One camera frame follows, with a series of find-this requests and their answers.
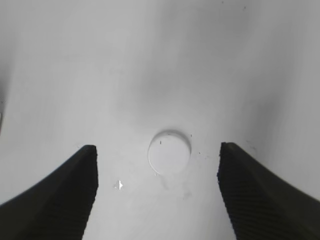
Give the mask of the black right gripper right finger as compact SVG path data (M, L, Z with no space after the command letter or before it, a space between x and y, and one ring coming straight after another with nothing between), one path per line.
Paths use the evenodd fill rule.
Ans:
M238 240L318 240L320 202L233 142L219 151L217 181Z

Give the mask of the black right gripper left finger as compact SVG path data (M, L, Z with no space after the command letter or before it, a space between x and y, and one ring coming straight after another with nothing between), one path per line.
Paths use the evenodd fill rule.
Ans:
M98 191L98 151L84 145L0 206L2 240L81 240Z

